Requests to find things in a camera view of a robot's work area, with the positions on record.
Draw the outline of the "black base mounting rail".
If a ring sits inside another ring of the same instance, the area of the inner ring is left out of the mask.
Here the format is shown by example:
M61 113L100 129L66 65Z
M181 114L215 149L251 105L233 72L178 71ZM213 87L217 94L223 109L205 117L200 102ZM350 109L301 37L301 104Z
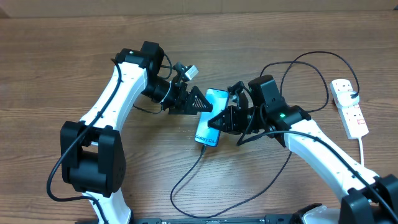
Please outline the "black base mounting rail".
M303 223L293 214L265 215L264 217L246 218L209 218L209 219L165 219L141 218L133 219L130 224L294 224Z

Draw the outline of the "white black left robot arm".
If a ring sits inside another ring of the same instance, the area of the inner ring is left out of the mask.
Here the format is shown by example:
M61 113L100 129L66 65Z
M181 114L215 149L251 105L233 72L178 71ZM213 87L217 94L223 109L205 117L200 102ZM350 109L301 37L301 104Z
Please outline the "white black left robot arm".
M196 115L210 112L212 104L187 82L198 70L181 63L173 80L158 75L166 58L158 43L145 41L140 50L122 49L112 59L112 77L94 106L78 122L67 121L60 131L61 157L55 165L64 182L89 200L96 213L95 223L132 223L134 215L126 205L121 185L126 159L121 130L139 95L150 98L170 114Z

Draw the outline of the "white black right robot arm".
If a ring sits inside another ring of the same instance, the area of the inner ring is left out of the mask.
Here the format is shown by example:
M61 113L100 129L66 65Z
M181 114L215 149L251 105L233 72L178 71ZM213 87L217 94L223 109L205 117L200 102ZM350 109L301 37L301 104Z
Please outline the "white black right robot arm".
M254 133L275 138L300 156L332 189L340 208L313 203L290 217L290 223L397 223L397 177L380 177L365 168L329 139L311 116L299 106L289 106L271 75L248 83L253 106L249 107L243 86L228 88L236 95L228 106L211 118L209 127L230 134Z

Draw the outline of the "white charger plug adapter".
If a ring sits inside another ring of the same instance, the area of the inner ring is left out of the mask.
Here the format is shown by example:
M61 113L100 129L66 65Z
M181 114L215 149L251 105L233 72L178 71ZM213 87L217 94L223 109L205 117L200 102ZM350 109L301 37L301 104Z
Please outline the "white charger plug adapter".
M335 96L335 103L339 109L359 103L359 95L353 91L339 91Z

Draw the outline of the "white power strip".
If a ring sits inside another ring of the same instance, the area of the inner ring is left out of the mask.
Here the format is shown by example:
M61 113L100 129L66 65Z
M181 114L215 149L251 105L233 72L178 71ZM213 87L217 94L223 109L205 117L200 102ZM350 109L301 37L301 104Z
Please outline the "white power strip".
M334 102L335 96L339 91L353 91L356 93L353 90L351 82L347 79L333 80L330 83L330 88ZM360 139L369 133L369 129L359 103L343 109L338 108L338 112L348 139Z

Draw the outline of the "blue Galaxy S24 smartphone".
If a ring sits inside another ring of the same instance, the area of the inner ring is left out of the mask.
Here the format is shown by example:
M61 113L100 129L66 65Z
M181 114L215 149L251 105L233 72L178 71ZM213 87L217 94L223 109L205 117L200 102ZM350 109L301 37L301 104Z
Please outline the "blue Galaxy S24 smartphone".
M209 88L206 91L205 98L213 105L213 109L211 112L201 113L195 133L195 141L210 147L216 147L221 131L209 127L208 122L227 107L229 93L225 90Z

